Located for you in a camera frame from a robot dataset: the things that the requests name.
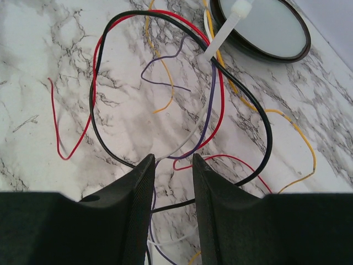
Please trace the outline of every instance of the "red wire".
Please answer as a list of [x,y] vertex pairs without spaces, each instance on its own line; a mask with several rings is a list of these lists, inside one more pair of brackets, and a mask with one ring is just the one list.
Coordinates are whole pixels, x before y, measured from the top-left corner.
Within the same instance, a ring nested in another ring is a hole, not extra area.
[[[213,159],[213,158],[215,158],[215,157],[228,157],[228,158],[232,158],[232,159],[237,160],[237,161],[239,161],[240,163],[246,165],[246,166],[247,166],[248,168],[250,168],[253,172],[255,171],[249,164],[247,164],[246,162],[244,162],[243,160],[241,160],[241,159],[239,159],[238,157],[235,157],[235,156],[230,156],[230,155],[214,155],[214,156],[210,156],[210,157],[206,158],[205,160]],[[180,170],[188,169],[188,168],[191,168],[191,167],[192,167],[192,165],[189,165],[189,166],[187,166],[187,167],[176,168],[176,167],[174,167],[174,165],[173,165],[173,169],[174,169],[175,171],[180,171]],[[266,189],[267,189],[270,193],[272,193],[270,187],[266,184],[266,182],[265,182],[260,176],[258,176],[258,177],[259,177],[259,179],[261,180],[261,182],[263,183],[263,185],[266,187]]]
[[[156,12],[156,13],[162,13],[162,14],[167,14],[167,15],[170,15],[174,18],[177,18],[179,19],[180,21],[184,22],[185,24],[187,24],[189,27],[191,27],[194,31],[196,31],[200,36],[201,38],[206,42],[206,44],[208,45],[210,42],[208,40],[208,38],[196,27],[194,26],[192,23],[190,23],[189,21],[187,21],[186,19],[184,19],[183,17],[177,15],[177,14],[174,14],[170,11],[166,11],[166,10],[151,10],[152,12]],[[111,30],[113,27],[115,27],[116,25],[118,25],[120,22],[124,21],[125,19],[127,18],[130,18],[130,17],[133,17],[133,15],[131,16],[126,16],[126,17],[123,17],[119,20],[117,20],[111,27],[109,30]],[[97,73],[95,71],[95,63],[96,63],[96,60],[97,60],[97,52],[98,52],[98,48],[101,44],[101,37],[96,45],[96,48],[95,48],[95,51],[94,51],[94,56],[93,56],[93,106],[95,105],[95,96],[96,96],[96,91],[97,91],[97,87],[96,87],[96,80],[97,80]],[[223,120],[223,116],[224,116],[224,86],[223,86],[223,77],[222,77],[222,74],[221,74],[221,71],[218,70],[218,74],[220,76],[220,84],[221,84],[221,98],[222,98],[222,102],[221,102],[221,105],[222,105],[222,108],[221,108],[221,114],[220,114],[220,119],[218,121],[218,124],[214,130],[214,132],[212,133],[212,135],[204,142],[202,143],[202,145],[200,145],[199,148],[202,148],[204,147],[213,137],[214,135],[216,134],[216,132],[218,131],[219,127],[221,126],[221,123],[222,123],[222,120]],[[71,151],[71,153],[68,155],[68,157],[63,157],[62,154],[61,154],[61,151],[60,151],[60,133],[59,133],[59,130],[58,130],[58,126],[57,126],[57,121],[56,121],[56,113],[55,113],[55,105],[54,105],[54,84],[52,82],[52,80],[50,78],[48,78],[48,80],[50,81],[50,84],[51,84],[51,104],[52,104],[52,111],[53,111],[53,116],[54,116],[54,126],[55,126],[55,133],[56,133],[56,148],[57,148],[57,152],[59,154],[59,156],[63,159],[63,160],[69,160],[72,155],[75,153],[76,149],[78,148],[78,146],[81,144],[87,130],[88,130],[88,127],[89,127],[89,124],[91,122],[91,116],[89,116],[87,122],[86,122],[86,125],[85,125],[85,128],[82,132],[82,135],[80,136],[78,142],[76,143],[75,147],[73,148],[73,150]]]

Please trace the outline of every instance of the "white cable tie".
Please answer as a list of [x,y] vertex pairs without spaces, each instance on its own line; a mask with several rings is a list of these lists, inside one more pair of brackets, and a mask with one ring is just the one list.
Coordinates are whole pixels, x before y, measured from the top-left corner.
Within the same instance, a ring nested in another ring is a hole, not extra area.
[[232,6],[232,12],[226,22],[222,25],[219,32],[215,36],[215,38],[211,41],[210,45],[206,49],[204,53],[204,57],[207,61],[214,56],[216,51],[221,47],[223,42],[226,40],[228,35],[232,32],[234,27],[238,24],[238,22],[246,18],[251,11],[253,0],[237,0]]

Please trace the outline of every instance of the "white wire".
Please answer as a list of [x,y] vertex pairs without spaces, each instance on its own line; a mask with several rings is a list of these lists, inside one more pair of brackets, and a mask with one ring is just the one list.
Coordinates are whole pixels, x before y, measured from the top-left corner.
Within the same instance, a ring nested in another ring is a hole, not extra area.
[[167,155],[164,155],[164,156],[161,156],[160,158],[156,158],[156,161],[160,161],[162,159],[165,159],[167,158],[168,156],[171,156],[172,154],[174,154],[175,152],[179,151],[179,149],[181,149],[185,144],[186,142],[194,135],[194,133],[197,131],[197,129],[199,128],[199,125],[201,124],[206,112],[207,112],[207,109],[208,109],[208,105],[210,103],[210,96],[211,96],[211,89],[210,89],[210,95],[208,95],[207,99],[206,99],[206,103],[203,107],[203,109],[201,110],[201,113],[200,113],[200,117],[197,121],[197,123],[195,124],[195,127],[191,130],[191,132],[189,133],[189,135],[183,140],[183,142],[178,145],[178,147],[176,147],[173,151],[171,151],[170,153],[168,153]]
[[171,244],[175,244],[175,243],[178,243],[178,242],[180,242],[180,241],[182,241],[182,240],[184,240],[184,239],[186,239],[186,238],[188,238],[188,237],[194,235],[194,233],[196,232],[196,229],[197,229],[198,227],[199,227],[199,225],[194,226],[190,233],[188,233],[188,234],[186,234],[185,236],[182,236],[182,237],[180,237],[180,238],[178,238],[178,239],[175,239],[175,240],[165,241],[165,242],[161,242],[161,243],[155,243],[155,242],[153,242],[153,241],[151,241],[151,240],[148,239],[147,242],[148,242],[149,244],[151,244],[151,245],[159,246],[159,247],[166,246],[166,245],[171,245]]

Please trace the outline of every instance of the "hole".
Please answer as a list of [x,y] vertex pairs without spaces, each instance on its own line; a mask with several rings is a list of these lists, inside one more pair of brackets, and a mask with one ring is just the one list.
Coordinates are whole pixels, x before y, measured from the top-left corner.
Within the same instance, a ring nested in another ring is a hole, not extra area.
[[100,196],[98,196],[98,195],[88,195],[88,196],[84,197],[81,200],[81,202],[84,202],[84,203],[96,202],[99,199],[100,199]]

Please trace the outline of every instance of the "mirror frame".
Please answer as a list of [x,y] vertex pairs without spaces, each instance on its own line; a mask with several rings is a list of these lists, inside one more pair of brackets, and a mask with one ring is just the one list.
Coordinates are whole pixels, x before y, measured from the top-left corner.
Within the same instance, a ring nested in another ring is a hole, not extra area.
[[[266,61],[280,62],[280,63],[292,63],[292,62],[300,61],[309,53],[309,50],[311,48],[311,36],[310,36],[309,29],[306,26],[302,17],[294,9],[294,7],[292,7],[285,0],[277,0],[277,1],[284,4],[293,13],[293,15],[296,17],[296,19],[299,21],[300,25],[302,26],[302,29],[306,37],[306,43],[299,54],[292,57],[280,57],[274,54],[270,54],[268,52],[261,50],[260,48],[258,48],[257,46],[249,42],[247,39],[241,36],[240,33],[238,33],[235,29],[232,30],[227,40],[230,40],[231,43],[240,51],[257,59],[263,59]],[[226,21],[226,17],[224,16],[223,11],[221,9],[220,0],[210,0],[210,7],[211,7],[211,14],[215,19],[219,29]]]

